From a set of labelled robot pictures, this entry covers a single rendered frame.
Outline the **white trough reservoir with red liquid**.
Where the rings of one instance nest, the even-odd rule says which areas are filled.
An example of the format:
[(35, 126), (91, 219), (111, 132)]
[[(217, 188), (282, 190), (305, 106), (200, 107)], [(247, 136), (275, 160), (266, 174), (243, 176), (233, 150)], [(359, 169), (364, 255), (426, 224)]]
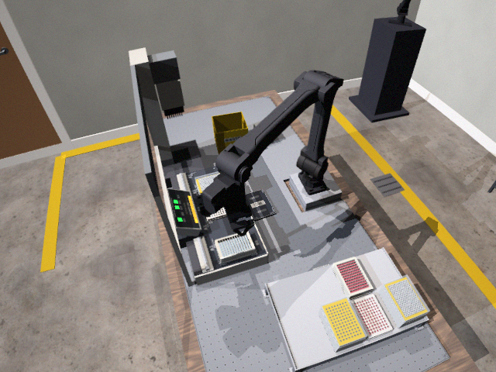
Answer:
[(356, 257), (334, 263), (332, 270), (350, 300), (372, 292), (373, 287)]

